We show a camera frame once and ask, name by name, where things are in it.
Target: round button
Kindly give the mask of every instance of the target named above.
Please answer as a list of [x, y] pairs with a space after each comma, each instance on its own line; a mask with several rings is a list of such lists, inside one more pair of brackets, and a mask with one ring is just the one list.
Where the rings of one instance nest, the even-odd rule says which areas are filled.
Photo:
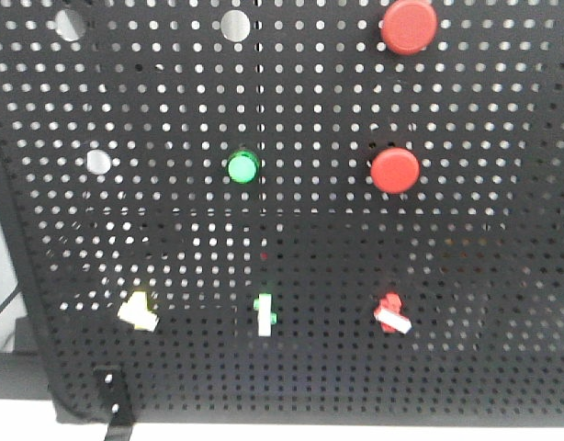
[[379, 154], [372, 162], [370, 175], [380, 190], [396, 195], [407, 191], [419, 180], [421, 167], [414, 154], [393, 148]]
[[227, 173], [232, 181], [238, 184], [252, 182], [260, 169], [257, 156], [246, 150], [239, 150], [229, 157]]
[[398, 0], [384, 16], [382, 39], [399, 55], [413, 55], [437, 33], [437, 14], [426, 0]]

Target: red cap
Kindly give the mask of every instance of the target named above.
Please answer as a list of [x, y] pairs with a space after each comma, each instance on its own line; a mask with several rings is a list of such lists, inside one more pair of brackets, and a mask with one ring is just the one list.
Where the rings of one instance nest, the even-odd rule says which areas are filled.
[[413, 55], [437, 33], [437, 14], [426, 0], [398, 0], [384, 16], [382, 39], [393, 52]]
[[421, 167], [414, 154], [395, 147], [385, 150], [372, 162], [374, 185], [392, 195], [407, 191], [419, 180]]
[[[392, 311], [396, 314], [400, 314], [400, 310], [402, 309], [402, 300], [400, 299], [400, 296], [396, 292], [389, 292], [384, 299], [380, 300], [378, 307], [374, 310], [374, 317], [380, 314], [382, 308]], [[394, 329], [392, 326], [389, 326], [385, 323], [381, 323], [380, 326], [382, 326], [382, 331], [384, 331], [385, 333], [396, 333], [396, 329]]]

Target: black pegboard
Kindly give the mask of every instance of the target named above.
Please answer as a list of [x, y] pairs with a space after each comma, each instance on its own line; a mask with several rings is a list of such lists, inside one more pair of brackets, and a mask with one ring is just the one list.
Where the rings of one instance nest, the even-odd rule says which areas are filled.
[[[564, 425], [564, 0], [433, 1], [406, 58], [389, 3], [0, 1], [0, 214], [58, 403], [107, 420], [121, 366], [143, 422]], [[392, 143], [406, 195], [367, 176]], [[116, 317], [136, 288], [155, 334]]]

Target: black clip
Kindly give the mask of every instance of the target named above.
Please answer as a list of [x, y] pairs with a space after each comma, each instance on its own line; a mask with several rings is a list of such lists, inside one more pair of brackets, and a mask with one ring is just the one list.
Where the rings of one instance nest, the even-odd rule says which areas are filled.
[[105, 441], [129, 441], [135, 417], [123, 372], [117, 366], [95, 367], [95, 378], [100, 399], [110, 417]]

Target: large hole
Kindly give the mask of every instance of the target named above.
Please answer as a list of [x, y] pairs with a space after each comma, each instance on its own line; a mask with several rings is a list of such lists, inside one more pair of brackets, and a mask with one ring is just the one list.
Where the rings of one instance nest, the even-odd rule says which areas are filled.
[[94, 175], [105, 175], [111, 166], [112, 161], [107, 152], [91, 150], [86, 155], [86, 169]]
[[223, 36], [235, 43], [245, 40], [249, 36], [252, 24], [243, 11], [232, 10], [226, 13], [220, 21], [220, 31]]
[[62, 9], [55, 16], [55, 30], [66, 41], [76, 41], [86, 33], [82, 16], [72, 9]]

